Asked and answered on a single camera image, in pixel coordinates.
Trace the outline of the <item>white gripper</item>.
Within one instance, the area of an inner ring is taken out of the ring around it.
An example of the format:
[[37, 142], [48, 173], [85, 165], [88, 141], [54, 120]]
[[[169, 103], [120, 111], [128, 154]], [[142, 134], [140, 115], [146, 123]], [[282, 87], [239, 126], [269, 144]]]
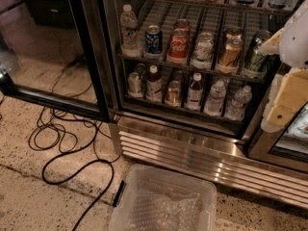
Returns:
[[292, 68], [276, 74], [269, 90], [269, 102], [263, 113], [261, 128], [276, 133], [285, 128], [308, 102], [308, 0], [305, 0], [279, 29], [259, 47], [266, 55], [279, 55]]

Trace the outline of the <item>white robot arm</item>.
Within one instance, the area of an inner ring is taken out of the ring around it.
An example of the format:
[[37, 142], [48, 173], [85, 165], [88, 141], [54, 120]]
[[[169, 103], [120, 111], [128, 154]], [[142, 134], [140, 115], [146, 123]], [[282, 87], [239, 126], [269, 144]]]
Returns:
[[262, 53], [278, 55], [291, 70], [272, 81], [261, 128], [268, 133], [284, 129], [308, 102], [308, 0], [305, 0], [260, 47]]

